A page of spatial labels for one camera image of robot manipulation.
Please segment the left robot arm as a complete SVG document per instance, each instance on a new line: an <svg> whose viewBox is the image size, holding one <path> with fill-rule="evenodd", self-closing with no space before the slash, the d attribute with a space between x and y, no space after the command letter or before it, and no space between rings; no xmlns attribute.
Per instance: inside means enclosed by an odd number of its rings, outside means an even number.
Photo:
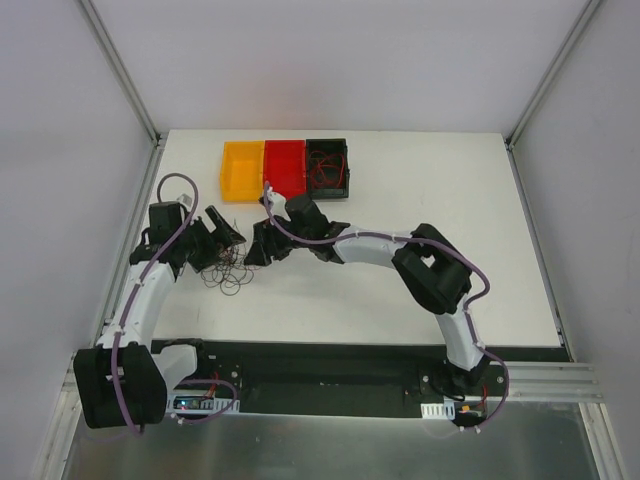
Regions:
<svg viewBox="0 0 640 480"><path fill-rule="evenodd" d="M178 201L149 207L149 225L129 257L124 297L96 344L79 350L73 361L89 428L141 433L161 422L175 388L227 386L211 370L200 340L173 340L152 351L162 306L184 267L200 273L245 241L214 206L205 212L211 227Z"/></svg>

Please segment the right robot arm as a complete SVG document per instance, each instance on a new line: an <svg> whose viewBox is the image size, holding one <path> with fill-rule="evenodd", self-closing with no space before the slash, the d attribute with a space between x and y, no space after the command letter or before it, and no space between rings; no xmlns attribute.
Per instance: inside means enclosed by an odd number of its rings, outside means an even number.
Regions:
<svg viewBox="0 0 640 480"><path fill-rule="evenodd" d="M253 225L245 265L266 267L295 249L307 249L326 263L394 270L418 305L435 316L445 340L446 359L432 386L462 398L484 385L491 358L469 306L488 293L490 284L439 230L430 224L402 233L366 230L329 220L307 194L287 200L271 188L260 202L267 218Z"/></svg>

